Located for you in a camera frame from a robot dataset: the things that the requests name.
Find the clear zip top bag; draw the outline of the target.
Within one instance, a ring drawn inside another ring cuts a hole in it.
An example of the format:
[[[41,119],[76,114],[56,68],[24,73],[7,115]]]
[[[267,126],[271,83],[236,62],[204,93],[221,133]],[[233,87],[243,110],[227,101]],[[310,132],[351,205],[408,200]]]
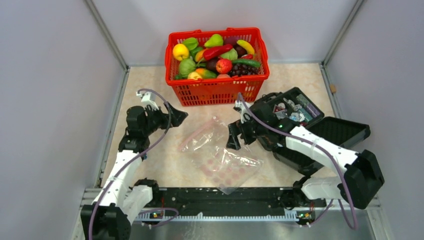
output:
[[[227,125],[217,116],[190,133],[178,146],[193,165],[223,194],[230,195],[259,172],[263,161],[248,146],[226,146]]]

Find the yellow apple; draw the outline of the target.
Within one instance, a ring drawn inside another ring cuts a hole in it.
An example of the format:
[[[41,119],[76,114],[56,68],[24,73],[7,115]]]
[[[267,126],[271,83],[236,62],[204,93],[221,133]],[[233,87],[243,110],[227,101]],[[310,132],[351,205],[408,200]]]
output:
[[[190,57],[189,49],[182,43],[176,44],[172,49],[172,55],[177,61],[182,61]]]

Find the red plastic shopping basket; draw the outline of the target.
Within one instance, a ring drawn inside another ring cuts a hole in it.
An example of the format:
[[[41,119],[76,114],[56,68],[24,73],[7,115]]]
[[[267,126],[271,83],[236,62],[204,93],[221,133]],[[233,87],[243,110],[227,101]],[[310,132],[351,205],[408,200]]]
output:
[[[258,75],[199,80],[175,79],[175,76],[179,73],[179,61],[173,57],[173,47],[176,44],[181,44],[185,39],[190,37],[196,38],[199,43],[203,44],[213,34],[220,34],[224,38],[240,37],[248,41],[255,50],[253,59],[261,64],[258,68]],[[225,30],[215,31],[202,31],[198,29],[172,32],[168,36],[164,64],[166,68],[165,81],[173,89],[180,103],[185,107],[229,104],[235,101],[239,92],[242,93],[242,96],[247,102],[253,102],[264,81],[270,76],[266,44],[257,27],[228,27]]]

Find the orange green mango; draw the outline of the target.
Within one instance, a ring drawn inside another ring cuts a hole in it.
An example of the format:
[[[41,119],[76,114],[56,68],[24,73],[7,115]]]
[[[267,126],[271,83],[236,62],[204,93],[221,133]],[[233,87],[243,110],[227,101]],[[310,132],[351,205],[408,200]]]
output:
[[[218,76],[214,71],[206,68],[197,68],[195,72],[198,73],[202,79],[216,79]]]

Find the yellow banana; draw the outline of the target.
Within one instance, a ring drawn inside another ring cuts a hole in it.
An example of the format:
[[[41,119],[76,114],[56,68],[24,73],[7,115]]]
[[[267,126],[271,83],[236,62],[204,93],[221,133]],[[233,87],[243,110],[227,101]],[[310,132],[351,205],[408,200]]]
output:
[[[256,54],[256,51],[255,51],[254,47],[248,41],[245,41],[243,39],[239,39],[239,40],[237,40],[236,43],[240,47],[242,47],[243,49],[245,49],[246,52],[247,52],[247,54],[250,54],[250,55],[255,55]]]

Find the green pear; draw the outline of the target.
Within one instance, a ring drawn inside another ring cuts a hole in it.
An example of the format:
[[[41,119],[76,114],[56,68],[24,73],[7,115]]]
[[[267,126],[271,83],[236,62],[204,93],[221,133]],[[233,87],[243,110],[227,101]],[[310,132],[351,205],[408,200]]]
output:
[[[224,45],[224,39],[220,34],[213,34],[205,43],[205,48],[220,47]]]

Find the red chili pepper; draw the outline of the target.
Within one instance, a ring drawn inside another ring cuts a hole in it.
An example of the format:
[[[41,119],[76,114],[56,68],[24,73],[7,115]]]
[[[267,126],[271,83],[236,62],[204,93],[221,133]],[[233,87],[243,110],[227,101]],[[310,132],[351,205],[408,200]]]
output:
[[[206,61],[209,61],[210,59],[216,58],[224,53],[229,52],[233,49],[233,46],[231,44],[225,44],[222,46],[215,46],[212,48],[208,48],[203,52],[203,58]]]

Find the green cucumber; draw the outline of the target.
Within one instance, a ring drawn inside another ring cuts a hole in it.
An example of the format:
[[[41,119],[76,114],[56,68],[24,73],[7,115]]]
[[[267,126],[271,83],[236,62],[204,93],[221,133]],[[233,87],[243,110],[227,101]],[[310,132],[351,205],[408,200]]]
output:
[[[241,64],[241,65],[247,65],[254,68],[260,68],[261,63],[259,61],[253,60],[253,59],[245,59],[245,58],[238,58],[232,61],[232,64]]]

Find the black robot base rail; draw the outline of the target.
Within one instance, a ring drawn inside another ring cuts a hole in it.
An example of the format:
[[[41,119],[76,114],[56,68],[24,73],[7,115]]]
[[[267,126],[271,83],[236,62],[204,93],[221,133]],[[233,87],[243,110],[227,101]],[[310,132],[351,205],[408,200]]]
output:
[[[231,194],[217,188],[169,187],[153,190],[153,199],[136,221],[158,224],[185,221],[280,221],[306,223],[324,199],[309,200],[287,187],[240,187]]]

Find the red apple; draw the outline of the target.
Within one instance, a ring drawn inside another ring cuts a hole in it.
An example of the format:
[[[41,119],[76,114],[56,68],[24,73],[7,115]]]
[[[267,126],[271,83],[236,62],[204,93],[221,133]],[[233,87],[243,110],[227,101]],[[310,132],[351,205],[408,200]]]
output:
[[[232,70],[232,68],[232,61],[226,58],[220,58],[215,65],[216,71],[220,74],[227,74]]]

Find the green cabbage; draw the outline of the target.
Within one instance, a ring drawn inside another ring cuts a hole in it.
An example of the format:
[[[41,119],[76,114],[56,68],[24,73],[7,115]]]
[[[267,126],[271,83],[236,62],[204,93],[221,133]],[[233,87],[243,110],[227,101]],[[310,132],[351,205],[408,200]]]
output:
[[[186,79],[188,75],[196,70],[196,62],[191,58],[185,58],[179,63],[179,74],[183,79]]]

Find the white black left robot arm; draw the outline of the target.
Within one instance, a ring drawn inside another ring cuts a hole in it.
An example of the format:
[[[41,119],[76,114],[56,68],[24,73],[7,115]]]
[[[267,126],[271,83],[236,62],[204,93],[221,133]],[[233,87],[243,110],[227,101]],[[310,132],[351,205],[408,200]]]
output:
[[[127,240],[131,226],[142,209],[154,207],[160,202],[160,193],[151,186],[130,186],[137,168],[145,160],[147,152],[164,137],[150,142],[150,135],[157,130],[168,132],[179,127],[188,113],[175,109],[165,102],[167,113],[155,104],[133,106],[126,111],[124,135],[118,145],[115,164],[111,173],[91,204],[85,204],[80,219],[87,240]]]

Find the black open tool case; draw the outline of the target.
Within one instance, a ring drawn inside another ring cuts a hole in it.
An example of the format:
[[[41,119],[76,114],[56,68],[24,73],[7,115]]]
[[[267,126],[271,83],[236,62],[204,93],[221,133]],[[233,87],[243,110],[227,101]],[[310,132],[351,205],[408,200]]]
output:
[[[325,140],[350,149],[368,138],[370,126],[345,119],[325,116],[312,100],[298,87],[286,92],[271,92],[257,99],[249,108],[267,125],[284,130],[284,119],[300,123],[311,133]],[[260,145],[280,162],[304,176],[311,176],[323,165],[310,157],[284,146],[285,137],[269,129],[264,136],[258,136]]]

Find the dark purple grape bunch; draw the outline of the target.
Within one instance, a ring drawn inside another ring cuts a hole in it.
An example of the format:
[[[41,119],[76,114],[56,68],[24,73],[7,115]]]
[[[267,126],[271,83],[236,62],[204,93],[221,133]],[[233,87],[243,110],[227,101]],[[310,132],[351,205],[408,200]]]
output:
[[[234,64],[232,69],[227,73],[230,77],[252,76],[258,75],[259,69],[246,64]]]

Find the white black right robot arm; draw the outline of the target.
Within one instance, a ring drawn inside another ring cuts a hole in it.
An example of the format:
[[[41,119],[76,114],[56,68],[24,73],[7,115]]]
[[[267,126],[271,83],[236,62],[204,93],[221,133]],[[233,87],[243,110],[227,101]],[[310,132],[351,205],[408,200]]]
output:
[[[343,148],[320,137],[299,122],[280,119],[276,127],[253,118],[237,120],[228,125],[227,148],[240,150],[240,139],[250,145],[260,137],[274,136],[282,147],[307,156],[331,169],[336,177],[309,177],[293,192],[299,206],[315,199],[345,200],[354,208],[364,210],[385,183],[376,155],[363,150]]]

